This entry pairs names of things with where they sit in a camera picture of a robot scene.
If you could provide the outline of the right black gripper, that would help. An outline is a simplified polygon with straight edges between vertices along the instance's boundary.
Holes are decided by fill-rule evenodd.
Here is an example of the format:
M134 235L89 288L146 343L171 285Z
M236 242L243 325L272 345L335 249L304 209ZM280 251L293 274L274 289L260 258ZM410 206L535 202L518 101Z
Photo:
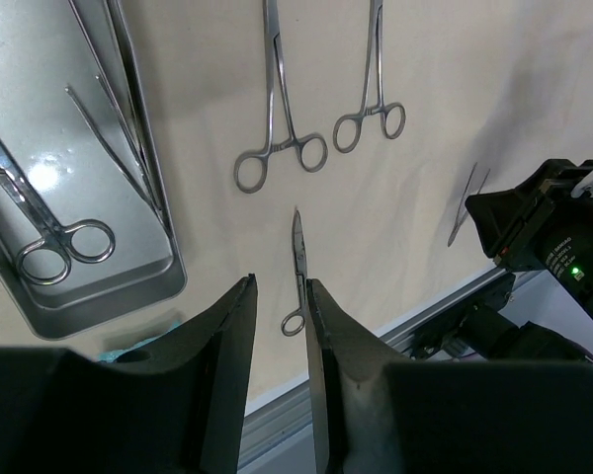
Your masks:
M593 306L593 198L571 196L591 171L593 160L548 160L513 189L468 197L484 255L513 272L545 269Z

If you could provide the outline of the beige cloth wrap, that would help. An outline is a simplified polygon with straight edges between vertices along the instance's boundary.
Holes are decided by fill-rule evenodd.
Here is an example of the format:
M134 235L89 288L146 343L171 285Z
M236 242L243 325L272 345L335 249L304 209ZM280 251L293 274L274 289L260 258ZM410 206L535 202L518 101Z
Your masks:
M593 158L593 1L387 1L384 96L399 138L367 118L357 148L306 173L274 155L264 188L233 183L265 141L263 14L257 1L124 4L188 275L175 298L123 320L144 331L194 317L240 277L259 285L249 394L306 370L291 250L301 214L308 271L375 332L489 267L474 226L452 233L468 177L513 187L548 158Z

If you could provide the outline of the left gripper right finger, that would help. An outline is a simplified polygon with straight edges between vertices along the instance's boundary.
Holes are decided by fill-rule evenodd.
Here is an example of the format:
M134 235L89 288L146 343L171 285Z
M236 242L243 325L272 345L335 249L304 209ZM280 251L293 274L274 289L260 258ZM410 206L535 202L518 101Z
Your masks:
M306 282L306 351L318 473L407 473L386 370L409 362L317 279Z

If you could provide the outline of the metal instrument tray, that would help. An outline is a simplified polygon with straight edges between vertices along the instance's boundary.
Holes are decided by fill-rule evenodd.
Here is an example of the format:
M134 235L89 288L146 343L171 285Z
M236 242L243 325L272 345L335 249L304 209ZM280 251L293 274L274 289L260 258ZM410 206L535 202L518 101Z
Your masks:
M40 234L0 186L0 279L31 331L60 340L176 296L186 273L175 236L127 182L80 115L70 86L110 143L125 141L94 77L90 51L70 1L0 1L0 139L61 224L105 222L116 250L95 265L72 263L66 280L39 286L16 272L20 249ZM106 236L92 228L73 238L97 255ZM37 251L26 268L39 277L63 269L60 257Z

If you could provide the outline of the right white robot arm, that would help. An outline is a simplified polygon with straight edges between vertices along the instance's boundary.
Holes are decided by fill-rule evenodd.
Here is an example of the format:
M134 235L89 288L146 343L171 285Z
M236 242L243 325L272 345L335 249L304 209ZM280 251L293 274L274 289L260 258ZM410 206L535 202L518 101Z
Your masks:
M549 159L515 188L477 192L463 204L483 253L508 274L423 325L411 357L426 359L459 340L486 359L593 362L593 355L551 329L510 322L499 312L506 300L498 294L517 273L546 271L593 321L593 160Z

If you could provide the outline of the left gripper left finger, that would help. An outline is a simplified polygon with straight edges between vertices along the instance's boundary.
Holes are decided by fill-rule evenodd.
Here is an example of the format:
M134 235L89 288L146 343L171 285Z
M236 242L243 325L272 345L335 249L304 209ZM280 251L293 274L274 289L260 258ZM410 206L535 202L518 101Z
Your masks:
M256 277L245 276L209 309L114 361L131 379L114 472L236 472L257 299Z

